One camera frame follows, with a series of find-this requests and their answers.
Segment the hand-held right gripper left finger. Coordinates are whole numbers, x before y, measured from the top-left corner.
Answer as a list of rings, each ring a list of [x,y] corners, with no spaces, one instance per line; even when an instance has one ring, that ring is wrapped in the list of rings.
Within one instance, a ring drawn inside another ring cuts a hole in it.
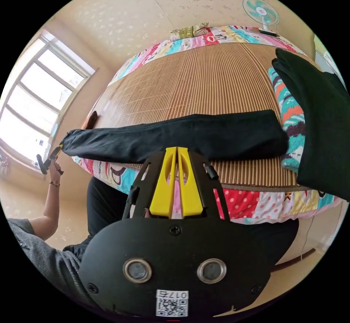
[[[167,148],[160,167],[149,211],[152,216],[172,216],[177,148]]]

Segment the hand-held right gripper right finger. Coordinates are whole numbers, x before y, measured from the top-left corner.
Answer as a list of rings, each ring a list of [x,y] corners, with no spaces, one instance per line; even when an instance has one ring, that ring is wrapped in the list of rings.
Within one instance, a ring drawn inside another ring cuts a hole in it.
[[[188,149],[184,147],[179,147],[177,151],[182,216],[199,216],[203,212],[203,207],[190,160],[190,154]]]

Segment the person's left hand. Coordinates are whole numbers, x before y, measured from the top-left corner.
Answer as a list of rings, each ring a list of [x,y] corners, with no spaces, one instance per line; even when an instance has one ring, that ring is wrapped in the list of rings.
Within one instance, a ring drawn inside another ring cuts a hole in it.
[[[50,184],[59,185],[61,179],[61,167],[57,162],[51,161],[49,166]]]

